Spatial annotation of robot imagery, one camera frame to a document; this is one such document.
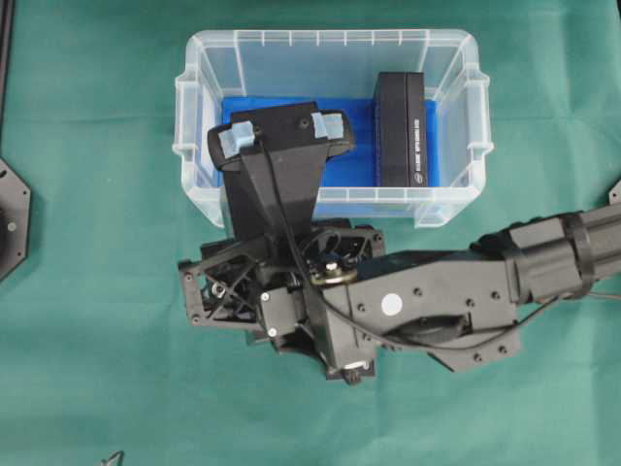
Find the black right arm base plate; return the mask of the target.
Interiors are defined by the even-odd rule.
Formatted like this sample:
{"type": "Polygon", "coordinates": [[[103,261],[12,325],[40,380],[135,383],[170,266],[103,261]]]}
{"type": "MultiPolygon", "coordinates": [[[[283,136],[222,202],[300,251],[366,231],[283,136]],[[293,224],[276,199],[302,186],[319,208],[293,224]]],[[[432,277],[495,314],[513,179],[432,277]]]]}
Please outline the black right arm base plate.
{"type": "Polygon", "coordinates": [[[621,180],[619,180],[608,192],[608,203],[610,205],[621,202],[621,180]]]}

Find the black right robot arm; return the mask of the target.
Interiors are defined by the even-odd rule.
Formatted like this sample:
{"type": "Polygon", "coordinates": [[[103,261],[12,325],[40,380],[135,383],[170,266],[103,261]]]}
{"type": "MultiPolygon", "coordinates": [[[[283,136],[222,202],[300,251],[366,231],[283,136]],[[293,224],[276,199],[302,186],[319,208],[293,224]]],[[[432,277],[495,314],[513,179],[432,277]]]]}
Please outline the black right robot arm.
{"type": "Polygon", "coordinates": [[[582,298],[619,272],[616,205],[517,222],[466,250],[389,253],[379,230],[324,219],[295,247],[228,239],[179,265],[190,324],[244,331],[350,384],[374,374],[380,349],[420,351],[453,372],[512,356],[521,306],[582,298]]]}

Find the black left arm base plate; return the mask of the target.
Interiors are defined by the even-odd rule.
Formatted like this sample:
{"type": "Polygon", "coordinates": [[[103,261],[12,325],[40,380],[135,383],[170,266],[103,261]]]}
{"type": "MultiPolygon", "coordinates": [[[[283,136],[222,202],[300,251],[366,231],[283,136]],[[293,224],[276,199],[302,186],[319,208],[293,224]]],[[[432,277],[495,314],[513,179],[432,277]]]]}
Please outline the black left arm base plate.
{"type": "Polygon", "coordinates": [[[1,160],[1,280],[4,281],[28,254],[31,190],[1,160]]]}

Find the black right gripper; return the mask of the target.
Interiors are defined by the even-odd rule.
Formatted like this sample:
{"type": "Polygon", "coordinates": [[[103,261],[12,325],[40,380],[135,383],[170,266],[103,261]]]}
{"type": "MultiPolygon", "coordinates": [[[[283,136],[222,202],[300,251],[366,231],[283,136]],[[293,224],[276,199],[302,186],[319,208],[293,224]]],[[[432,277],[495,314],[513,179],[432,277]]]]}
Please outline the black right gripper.
{"type": "Polygon", "coordinates": [[[384,253],[383,235],[345,218],[315,221],[294,244],[262,234],[205,244],[198,261],[179,265],[189,323],[244,331],[253,344],[316,350],[329,321],[351,332],[355,345],[386,339],[326,296],[355,281],[363,261],[384,253]]]}

